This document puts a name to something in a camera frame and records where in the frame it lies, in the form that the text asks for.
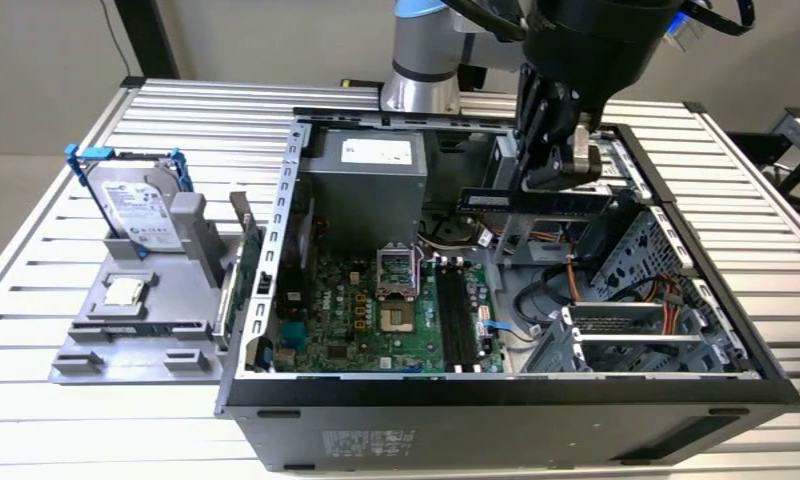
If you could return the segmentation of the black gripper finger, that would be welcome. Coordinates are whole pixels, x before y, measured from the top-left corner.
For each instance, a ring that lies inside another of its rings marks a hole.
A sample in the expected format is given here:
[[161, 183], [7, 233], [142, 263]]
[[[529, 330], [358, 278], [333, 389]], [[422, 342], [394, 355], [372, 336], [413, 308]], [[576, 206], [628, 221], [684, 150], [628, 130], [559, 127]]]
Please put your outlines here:
[[595, 182], [601, 176], [601, 157], [591, 141], [589, 117], [581, 113], [575, 132], [561, 149], [561, 180], [565, 189]]
[[544, 77], [529, 63], [520, 68], [516, 103], [516, 159], [512, 189], [561, 190], [575, 175], [579, 105], [572, 89]]

